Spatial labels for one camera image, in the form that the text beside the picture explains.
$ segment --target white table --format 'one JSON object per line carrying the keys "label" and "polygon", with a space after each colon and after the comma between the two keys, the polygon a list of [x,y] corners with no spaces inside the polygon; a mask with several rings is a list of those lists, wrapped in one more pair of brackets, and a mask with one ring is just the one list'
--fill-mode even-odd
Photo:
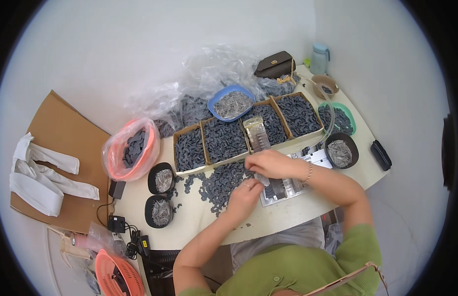
{"label": "white table", "polygon": [[[309,69],[304,65],[299,66],[297,73],[308,78],[312,76]],[[318,98],[314,94],[311,84],[303,79],[298,83],[294,92],[303,92],[315,108],[325,101]],[[356,165],[349,169],[337,170],[350,176],[359,182],[364,189],[367,189],[387,174],[380,168],[370,151],[370,146],[375,140],[374,136],[354,105],[341,90],[332,101],[342,103],[351,110],[357,127],[352,139],[354,139],[359,150],[359,160]],[[279,151],[285,154],[294,153],[301,151],[308,145],[312,146],[316,142],[317,139],[310,139],[281,148]],[[174,165],[172,137],[161,141],[157,163],[160,162]],[[206,172],[206,176],[210,176],[211,173],[212,171]],[[198,193],[200,186],[201,181],[195,179],[190,192],[185,194],[184,181],[176,183],[178,196],[173,196],[172,203],[173,206],[178,204],[182,204],[182,206],[177,209],[173,221],[166,228],[151,228],[145,222],[143,215],[145,202],[147,198],[152,196],[147,186],[147,175],[137,181],[127,182],[122,199],[117,200],[114,215],[124,216],[126,222],[141,230],[142,235],[148,235],[152,250],[180,250],[216,219],[215,214],[210,211],[213,204],[201,200]],[[261,203],[258,203],[252,215],[234,229],[222,244],[241,242],[273,234],[309,221],[335,207],[335,204],[328,202],[312,191],[266,207],[262,207]],[[124,235],[124,239],[129,240],[128,234]]]}

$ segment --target woman's arm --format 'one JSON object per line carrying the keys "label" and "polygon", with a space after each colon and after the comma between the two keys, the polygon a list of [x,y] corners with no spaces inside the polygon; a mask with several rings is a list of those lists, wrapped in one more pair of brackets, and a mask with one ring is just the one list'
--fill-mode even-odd
{"label": "woman's arm", "polygon": [[187,288],[201,287],[210,291],[201,267],[208,262],[226,236],[254,211],[262,190],[263,185],[255,179],[242,182],[232,192],[227,210],[179,252],[173,265],[176,295]]}
{"label": "woman's arm", "polygon": [[[352,178],[332,169],[312,165],[307,184],[327,200],[344,208],[344,232],[358,224],[371,224],[369,201],[361,185]],[[302,159],[291,159],[274,150],[265,150],[245,158],[245,167],[268,178],[296,178],[304,181],[309,176],[310,164]]]}

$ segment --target tan bowl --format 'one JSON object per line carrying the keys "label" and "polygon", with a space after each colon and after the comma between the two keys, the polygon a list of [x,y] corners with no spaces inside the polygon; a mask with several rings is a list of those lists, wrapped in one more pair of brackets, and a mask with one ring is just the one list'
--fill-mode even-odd
{"label": "tan bowl", "polygon": [[[327,96],[329,98],[334,97],[334,95],[337,94],[339,91],[339,87],[336,85],[336,81],[327,75],[314,75],[313,77],[311,77],[311,80],[313,80],[320,87],[323,85],[329,88],[333,92],[331,94],[327,93]],[[318,97],[324,98],[323,94],[321,94],[321,92],[314,85],[313,90],[315,91],[315,94]]]}

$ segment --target green bowl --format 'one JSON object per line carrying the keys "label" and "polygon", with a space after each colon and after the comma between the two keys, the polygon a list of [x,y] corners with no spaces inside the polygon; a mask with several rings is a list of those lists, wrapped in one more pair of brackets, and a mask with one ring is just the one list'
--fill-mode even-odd
{"label": "green bowl", "polygon": [[[321,103],[319,106],[318,106],[318,115],[319,115],[319,109],[321,107],[324,107],[327,105],[327,102],[323,102]],[[351,127],[352,127],[352,134],[355,134],[356,133],[356,122],[354,121],[354,117],[352,116],[352,113],[351,113],[351,110],[349,110],[348,107],[346,107],[344,104],[341,104],[341,103],[332,103],[333,105],[333,108],[339,108],[341,110],[344,111],[344,113],[346,114],[347,118],[349,118],[349,120],[351,121]]]}

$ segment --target green sweater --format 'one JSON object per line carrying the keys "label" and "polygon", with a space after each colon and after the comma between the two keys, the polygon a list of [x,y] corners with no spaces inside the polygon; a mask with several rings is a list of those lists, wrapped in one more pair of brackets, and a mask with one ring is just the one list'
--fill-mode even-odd
{"label": "green sweater", "polygon": [[[189,288],[179,296],[268,296],[282,287],[309,293],[372,261],[382,264],[379,242],[368,224],[356,225],[344,234],[336,259],[326,251],[298,245],[274,245],[250,258],[214,294]],[[373,267],[323,295],[374,295],[380,278]]]}

